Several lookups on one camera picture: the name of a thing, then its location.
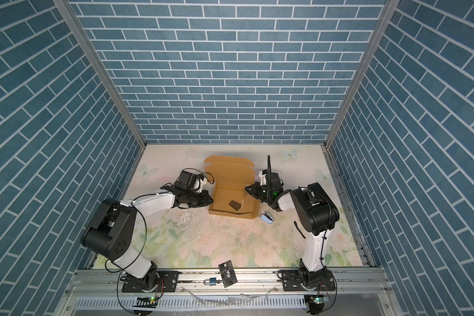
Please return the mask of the brown cardboard box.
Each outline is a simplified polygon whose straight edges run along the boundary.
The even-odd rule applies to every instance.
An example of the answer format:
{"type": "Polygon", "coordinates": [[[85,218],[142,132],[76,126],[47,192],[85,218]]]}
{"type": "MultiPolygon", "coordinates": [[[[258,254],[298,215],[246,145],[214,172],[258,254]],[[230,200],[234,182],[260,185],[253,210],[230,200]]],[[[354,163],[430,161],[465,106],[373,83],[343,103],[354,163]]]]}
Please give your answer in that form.
{"type": "Polygon", "coordinates": [[[213,203],[209,206],[212,215],[255,219],[259,215],[259,200],[246,192],[246,187],[255,183],[254,164],[247,158],[212,155],[205,159],[205,171],[214,177],[213,203]],[[231,200],[242,205],[235,211],[231,200]]]}

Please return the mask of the small dark brown block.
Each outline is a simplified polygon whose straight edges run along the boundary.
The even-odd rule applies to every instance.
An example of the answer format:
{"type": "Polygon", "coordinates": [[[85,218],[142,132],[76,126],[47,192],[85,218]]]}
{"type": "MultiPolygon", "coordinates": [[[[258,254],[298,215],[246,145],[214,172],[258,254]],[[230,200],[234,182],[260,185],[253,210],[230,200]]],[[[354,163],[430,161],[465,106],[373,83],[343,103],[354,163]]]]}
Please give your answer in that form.
{"type": "Polygon", "coordinates": [[[240,203],[238,203],[237,201],[234,201],[234,200],[231,200],[229,202],[229,205],[231,206],[231,208],[233,208],[235,211],[239,211],[240,208],[242,207],[242,205],[240,203]]]}

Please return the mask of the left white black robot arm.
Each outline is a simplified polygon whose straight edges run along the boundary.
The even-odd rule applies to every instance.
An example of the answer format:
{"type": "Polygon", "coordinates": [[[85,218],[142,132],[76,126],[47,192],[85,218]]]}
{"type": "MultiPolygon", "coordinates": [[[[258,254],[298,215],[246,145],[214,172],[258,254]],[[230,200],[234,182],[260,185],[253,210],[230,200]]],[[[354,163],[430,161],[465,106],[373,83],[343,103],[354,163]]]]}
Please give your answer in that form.
{"type": "Polygon", "coordinates": [[[132,244],[136,218],[145,220],[157,212],[172,208],[202,208],[213,203],[204,185],[213,184],[214,177],[192,169],[181,171],[174,183],[163,185],[159,191],[132,200],[104,200],[97,208],[82,234],[81,244],[103,255],[114,265],[136,279],[151,275],[154,263],[146,259],[132,244]]]}

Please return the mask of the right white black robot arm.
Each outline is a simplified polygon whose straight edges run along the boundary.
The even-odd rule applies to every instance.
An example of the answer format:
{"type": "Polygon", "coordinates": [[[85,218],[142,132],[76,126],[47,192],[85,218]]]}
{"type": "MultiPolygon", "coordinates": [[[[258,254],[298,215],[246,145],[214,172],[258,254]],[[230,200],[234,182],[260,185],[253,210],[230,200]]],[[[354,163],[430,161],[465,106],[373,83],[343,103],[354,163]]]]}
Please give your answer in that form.
{"type": "Polygon", "coordinates": [[[307,232],[299,268],[302,282],[310,288],[319,283],[328,284],[331,271],[325,264],[327,238],[339,221],[340,213],[321,185],[315,182],[307,187],[279,192],[266,184],[255,182],[246,187],[246,192],[276,211],[294,209],[297,212],[307,232]]]}

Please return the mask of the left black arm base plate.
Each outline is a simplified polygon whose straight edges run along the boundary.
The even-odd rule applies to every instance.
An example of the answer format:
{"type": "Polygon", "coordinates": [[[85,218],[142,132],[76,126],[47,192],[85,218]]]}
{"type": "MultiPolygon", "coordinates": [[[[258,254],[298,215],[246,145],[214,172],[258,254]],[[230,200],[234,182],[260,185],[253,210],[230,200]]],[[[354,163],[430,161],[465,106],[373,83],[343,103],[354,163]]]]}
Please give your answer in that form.
{"type": "Polygon", "coordinates": [[[123,275],[122,292],[124,293],[148,293],[148,292],[175,292],[179,280],[179,271],[149,272],[144,278],[138,279],[132,275],[123,275]]]}

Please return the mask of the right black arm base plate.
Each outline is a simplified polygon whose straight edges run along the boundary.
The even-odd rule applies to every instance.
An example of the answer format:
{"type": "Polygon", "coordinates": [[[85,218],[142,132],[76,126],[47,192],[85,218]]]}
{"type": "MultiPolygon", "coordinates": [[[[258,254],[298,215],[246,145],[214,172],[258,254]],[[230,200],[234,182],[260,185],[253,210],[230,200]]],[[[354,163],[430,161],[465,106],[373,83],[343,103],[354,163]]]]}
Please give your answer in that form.
{"type": "Polygon", "coordinates": [[[285,292],[337,289],[336,280],[331,270],[324,267],[315,272],[308,272],[304,268],[297,270],[278,270],[277,276],[285,292]]]}

